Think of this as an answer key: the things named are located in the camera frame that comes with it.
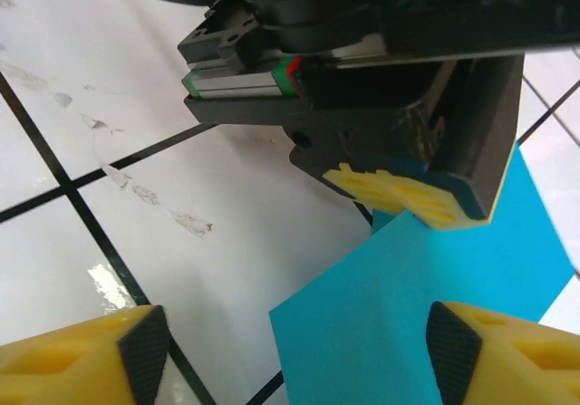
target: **blue paper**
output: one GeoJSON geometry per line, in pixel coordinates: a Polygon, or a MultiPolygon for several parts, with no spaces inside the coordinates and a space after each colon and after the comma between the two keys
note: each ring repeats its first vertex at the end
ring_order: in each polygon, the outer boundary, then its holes
{"type": "Polygon", "coordinates": [[[538,321],[572,267],[518,149],[493,223],[439,232],[403,213],[271,313],[292,405],[440,405],[434,301],[538,321]]]}
{"type": "Polygon", "coordinates": [[[388,213],[381,212],[379,210],[374,210],[372,212],[372,233],[375,234],[381,228],[389,224],[395,216],[389,215],[388,213]]]}

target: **tile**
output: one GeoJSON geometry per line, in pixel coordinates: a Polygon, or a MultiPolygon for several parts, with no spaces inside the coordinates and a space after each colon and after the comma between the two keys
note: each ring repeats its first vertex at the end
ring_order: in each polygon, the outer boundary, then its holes
{"type": "Polygon", "coordinates": [[[66,198],[0,226],[0,345],[133,306],[66,198]]]}
{"type": "Polygon", "coordinates": [[[573,277],[540,323],[580,335],[580,281],[573,277]]]}
{"type": "Polygon", "coordinates": [[[56,186],[51,171],[0,97],[0,210],[56,186]]]}
{"type": "Polygon", "coordinates": [[[81,191],[219,405],[280,370],[268,311],[370,234],[291,148],[279,128],[220,126],[128,167],[123,190],[81,191]]]}
{"type": "Polygon", "coordinates": [[[524,75],[552,105],[580,80],[580,59],[571,50],[529,53],[524,75]]]}
{"type": "Polygon", "coordinates": [[[576,270],[580,269],[580,149],[554,118],[521,147],[537,190],[576,270]]]}
{"type": "Polygon", "coordinates": [[[517,116],[516,138],[521,137],[547,111],[547,107],[527,85],[522,81],[519,96],[519,114],[517,116]]]}
{"type": "Polygon", "coordinates": [[[286,386],[282,385],[275,393],[268,398],[265,405],[288,405],[288,393],[286,392],[286,386]]]}
{"type": "Polygon", "coordinates": [[[0,71],[69,175],[197,124],[177,45],[206,8],[159,0],[4,0],[0,71]]]}

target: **black rubber pad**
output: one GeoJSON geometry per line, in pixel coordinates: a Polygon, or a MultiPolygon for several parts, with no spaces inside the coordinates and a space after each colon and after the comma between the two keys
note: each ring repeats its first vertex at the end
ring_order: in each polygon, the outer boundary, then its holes
{"type": "Polygon", "coordinates": [[[431,306],[427,350],[443,405],[461,405],[465,400],[481,344],[481,337],[445,304],[431,306]]]}
{"type": "Polygon", "coordinates": [[[135,404],[153,405],[169,350],[169,327],[163,307],[154,307],[117,344],[135,404]]]}

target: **black grout line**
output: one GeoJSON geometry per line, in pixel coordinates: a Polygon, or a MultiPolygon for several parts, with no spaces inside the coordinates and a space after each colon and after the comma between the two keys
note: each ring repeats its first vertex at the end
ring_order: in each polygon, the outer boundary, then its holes
{"type": "Polygon", "coordinates": [[[20,125],[32,141],[41,158],[43,158],[44,163],[46,163],[48,169],[53,173],[56,181],[59,183],[59,185],[61,185],[61,187],[66,189],[66,185],[71,183],[71,179],[64,171],[63,165],[61,165],[61,162],[59,162],[54,155],[53,150],[50,148],[48,142],[46,142],[43,135],[38,130],[38,127],[36,127],[36,124],[34,124],[32,118],[30,118],[30,115],[24,108],[24,105],[20,102],[15,92],[12,90],[10,84],[8,84],[8,81],[1,73],[0,94],[2,97],[4,97],[6,104],[8,104],[8,107],[13,112],[18,122],[20,122],[20,125]]]}
{"type": "Polygon", "coordinates": [[[353,201],[353,203],[356,206],[356,208],[358,208],[359,211],[362,213],[364,219],[366,219],[366,222],[368,222],[369,225],[372,227],[372,213],[369,212],[369,209],[357,201],[353,201]]]}
{"type": "Polygon", "coordinates": [[[49,190],[48,192],[44,192],[43,194],[38,195],[36,197],[27,199],[26,201],[20,204],[7,208],[6,210],[0,212],[0,224],[7,221],[8,219],[12,219],[13,217],[17,217],[19,215],[22,215],[23,213],[31,211],[34,208],[49,203],[63,194],[64,194],[63,189],[58,187],[49,190]]]}
{"type": "MultiPolygon", "coordinates": [[[[115,246],[112,244],[111,240],[109,239],[105,231],[102,229],[101,224],[99,224],[99,221],[97,220],[95,215],[91,212],[91,209],[84,201],[84,199],[81,197],[79,191],[74,187],[74,184],[71,182],[70,177],[64,170],[63,165],[56,158],[56,155],[53,153],[53,150],[48,145],[48,142],[46,142],[42,133],[39,131],[33,119],[30,117],[30,114],[26,111],[26,108],[20,102],[15,92],[13,91],[12,87],[10,86],[10,84],[8,83],[8,81],[1,72],[0,72],[0,95],[4,97],[6,103],[8,104],[8,107],[15,115],[16,119],[24,129],[26,135],[28,135],[28,138],[33,143],[36,150],[39,152],[41,158],[48,166],[48,169],[53,173],[53,176],[54,178],[56,178],[56,181],[59,183],[59,185],[61,185],[56,189],[53,189],[38,197],[25,201],[21,205],[11,207],[10,209],[3,211],[2,215],[4,215],[6,219],[10,217],[15,217],[19,214],[16,213],[19,210],[18,209],[19,207],[21,208],[20,213],[24,213],[25,211],[31,210],[34,207],[41,206],[42,204],[45,204],[48,201],[58,198],[61,195],[66,195],[66,197],[68,197],[69,201],[74,207],[76,213],[79,215],[79,218],[84,223],[89,233],[91,233],[92,238],[99,246],[99,248],[107,258],[109,263],[111,264],[111,267],[113,268],[117,276],[120,278],[123,285],[127,288],[130,296],[135,301],[135,304],[137,305],[150,304],[149,298],[144,294],[139,283],[131,273],[131,270],[127,267],[127,265],[121,258],[121,255],[119,254],[115,246]]],[[[147,149],[156,149],[156,147],[151,146],[148,147],[147,149]]],[[[144,154],[145,157],[148,157],[149,155],[150,154],[148,154],[147,152],[144,154]]],[[[191,363],[188,361],[183,351],[179,348],[173,335],[171,335],[169,343],[169,356],[175,362],[176,366],[183,375],[185,381],[188,383],[189,387],[198,396],[200,403],[202,405],[216,405],[215,401],[209,394],[208,389],[205,387],[199,376],[196,374],[195,370],[191,366],[191,363]]]]}
{"type": "MultiPolygon", "coordinates": [[[[536,87],[526,78],[524,78],[524,81],[526,81],[527,86],[529,86],[532,91],[534,92],[534,94],[537,96],[538,99],[540,99],[542,101],[542,103],[544,103],[544,105],[549,108],[549,105],[547,103],[546,100],[544,100],[544,98],[540,95],[540,93],[537,91],[536,87]]],[[[568,136],[570,137],[570,139],[574,142],[574,144],[576,144],[576,146],[578,148],[580,148],[580,140],[578,139],[578,137],[574,134],[574,132],[572,131],[572,129],[570,129],[568,127],[568,125],[564,122],[564,120],[562,120],[560,118],[560,116],[554,111],[553,113],[554,115],[554,119],[557,121],[558,124],[560,124],[560,126],[562,127],[562,129],[564,129],[564,131],[568,134],[568,136]]]]}
{"type": "MultiPolygon", "coordinates": [[[[130,154],[125,158],[112,162],[111,166],[116,169],[126,168],[129,165],[140,162],[141,160],[151,157],[156,153],[160,153],[165,149],[173,147],[174,145],[177,145],[183,142],[184,140],[188,140],[196,135],[199,135],[204,131],[208,131],[213,127],[216,126],[212,124],[199,124],[198,126],[184,130],[181,133],[178,133],[177,135],[167,138],[166,140],[162,140],[156,144],[153,144],[147,147],[146,149],[142,149],[133,154],[130,154]]],[[[92,171],[88,174],[85,174],[84,176],[72,180],[71,181],[72,188],[74,189],[82,188],[90,183],[93,183],[93,181],[97,181],[98,179],[103,177],[105,177],[105,173],[103,172],[103,170],[96,169],[95,171],[92,171]]],[[[20,204],[11,206],[10,208],[0,211],[0,224],[7,221],[8,219],[12,219],[13,217],[17,217],[19,215],[22,215],[23,213],[29,212],[30,210],[36,207],[40,207],[50,201],[53,201],[54,199],[57,199],[58,197],[64,194],[65,192],[63,188],[60,187],[54,188],[52,190],[49,190],[48,192],[44,192],[41,195],[29,198],[20,204]]]]}
{"type": "Polygon", "coordinates": [[[578,139],[578,137],[574,134],[574,132],[572,131],[572,129],[570,129],[568,127],[568,125],[564,122],[564,120],[562,120],[557,113],[554,113],[554,118],[556,119],[557,123],[560,124],[560,127],[562,127],[562,129],[564,129],[564,131],[567,133],[567,135],[570,137],[570,139],[574,142],[574,144],[576,144],[576,146],[578,148],[580,148],[580,140],[578,139]]]}
{"type": "Polygon", "coordinates": [[[524,82],[526,83],[526,85],[530,88],[530,90],[532,90],[532,92],[536,95],[536,97],[542,102],[542,104],[544,106],[546,106],[546,109],[550,109],[550,105],[549,103],[546,101],[546,99],[542,96],[542,94],[540,94],[540,91],[537,90],[537,88],[534,86],[534,83],[530,82],[529,79],[526,76],[523,76],[524,78],[524,82]]]}
{"type": "Polygon", "coordinates": [[[171,342],[169,343],[169,356],[175,362],[189,387],[198,397],[199,403],[201,405],[217,405],[173,336],[171,336],[171,342]]]}
{"type": "MultiPolygon", "coordinates": [[[[529,81],[524,78],[524,81],[526,81],[526,83],[528,85],[530,85],[530,87],[532,88],[532,91],[534,92],[534,94],[544,103],[546,104],[546,101],[542,98],[542,96],[539,94],[539,92],[537,92],[536,88],[534,88],[533,86],[531,86],[531,83],[529,83],[529,81]]],[[[544,122],[550,117],[550,115],[552,115],[560,106],[562,106],[562,104],[564,104],[564,102],[566,100],[568,100],[568,98],[578,89],[580,88],[580,81],[576,82],[574,85],[572,85],[572,87],[566,91],[564,93],[564,95],[562,97],[560,97],[558,99],[558,101],[556,103],[554,103],[552,105],[552,107],[550,107],[547,112],[542,115],[534,124],[532,124],[532,126],[526,130],[526,132],[519,137],[519,140],[517,140],[517,142],[519,143],[519,145],[522,145],[524,142],[526,142],[530,136],[532,136],[532,134],[538,130],[540,128],[540,126],[542,124],[544,124],[544,122]]]]}
{"type": "Polygon", "coordinates": [[[282,372],[279,371],[274,378],[262,387],[262,390],[256,393],[256,396],[247,402],[246,405],[262,405],[282,386],[282,384],[284,384],[284,377],[282,376],[282,372]]]}
{"type": "Polygon", "coordinates": [[[111,264],[112,268],[115,270],[120,280],[123,282],[127,291],[136,305],[149,305],[151,304],[149,298],[141,289],[141,286],[137,282],[137,279],[133,276],[121,255],[112,244],[109,237],[106,235],[105,231],[102,229],[101,224],[97,221],[95,215],[89,209],[89,206],[81,197],[78,191],[73,190],[66,194],[66,197],[71,201],[72,206],[81,217],[82,222],[91,233],[92,238],[97,243],[102,253],[105,254],[107,260],[111,264]]]}
{"type": "MultiPolygon", "coordinates": [[[[146,158],[149,158],[157,153],[160,153],[166,149],[169,149],[169,148],[173,147],[174,145],[178,145],[181,142],[183,142],[184,140],[189,140],[189,139],[193,138],[194,136],[199,135],[200,133],[203,133],[205,131],[213,129],[214,127],[216,127],[215,124],[199,124],[195,127],[184,130],[176,135],[173,135],[170,138],[167,138],[165,140],[157,142],[156,144],[153,144],[145,149],[141,149],[139,151],[136,151],[127,157],[116,160],[116,161],[112,162],[110,165],[116,169],[127,168],[130,165],[133,165],[133,164],[140,162],[146,158]]],[[[96,181],[99,178],[103,178],[104,176],[105,176],[105,173],[102,169],[96,169],[93,172],[90,172],[88,174],[85,174],[84,176],[78,177],[76,180],[74,180],[72,182],[73,183],[72,185],[74,186],[74,188],[80,189],[83,186],[88,185],[89,183],[93,183],[93,181],[96,181]]]]}

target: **yellow plastic part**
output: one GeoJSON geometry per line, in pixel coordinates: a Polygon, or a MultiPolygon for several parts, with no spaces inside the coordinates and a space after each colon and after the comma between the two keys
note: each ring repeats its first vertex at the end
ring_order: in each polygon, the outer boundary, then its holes
{"type": "Polygon", "coordinates": [[[0,347],[0,405],[130,405],[117,342],[154,307],[139,306],[0,347]]]}
{"type": "Polygon", "coordinates": [[[331,169],[323,177],[360,203],[392,215],[409,209],[427,226],[438,230],[483,226],[493,217],[494,210],[487,219],[471,219],[451,192],[412,178],[393,176],[386,170],[375,174],[354,172],[348,163],[341,163],[339,169],[331,169]]]}
{"type": "Polygon", "coordinates": [[[463,405],[580,405],[580,337],[470,305],[448,308],[483,339],[463,405]]]}

